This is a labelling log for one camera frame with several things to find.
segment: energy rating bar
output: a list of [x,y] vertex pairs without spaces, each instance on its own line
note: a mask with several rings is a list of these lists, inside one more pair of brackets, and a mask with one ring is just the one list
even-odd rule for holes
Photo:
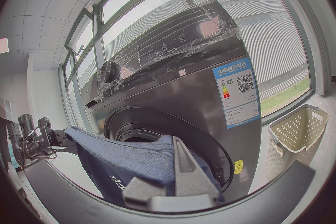
[[224,95],[224,98],[230,97],[229,91],[228,91],[227,87],[225,86],[224,82],[222,82],[222,86],[223,86],[223,95]]

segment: control knob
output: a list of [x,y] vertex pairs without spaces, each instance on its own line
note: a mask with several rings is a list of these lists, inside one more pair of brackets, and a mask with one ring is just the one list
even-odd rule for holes
[[104,62],[100,70],[100,79],[103,83],[110,83],[116,76],[117,66],[110,60]]

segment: grass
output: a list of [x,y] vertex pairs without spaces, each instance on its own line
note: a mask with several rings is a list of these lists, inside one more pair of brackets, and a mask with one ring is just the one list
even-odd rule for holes
[[266,116],[271,114],[287,104],[290,104],[297,97],[304,94],[309,89],[309,77],[305,77],[298,83],[283,90],[271,97],[268,97],[260,102],[261,104],[261,114]]

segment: dark gray washing machine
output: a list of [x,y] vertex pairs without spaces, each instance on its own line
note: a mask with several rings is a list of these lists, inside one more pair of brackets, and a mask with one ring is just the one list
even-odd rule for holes
[[226,202],[248,194],[260,150],[259,94],[238,26],[216,0],[120,50],[83,87],[82,104],[97,135],[175,135],[208,163]]

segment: plastic wrap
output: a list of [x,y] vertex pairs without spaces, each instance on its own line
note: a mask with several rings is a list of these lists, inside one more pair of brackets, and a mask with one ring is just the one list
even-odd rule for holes
[[98,70],[99,96],[104,99],[140,77],[176,66],[230,37],[240,39],[238,26],[216,0],[185,9],[146,31],[110,59],[118,68],[114,81],[104,83]]

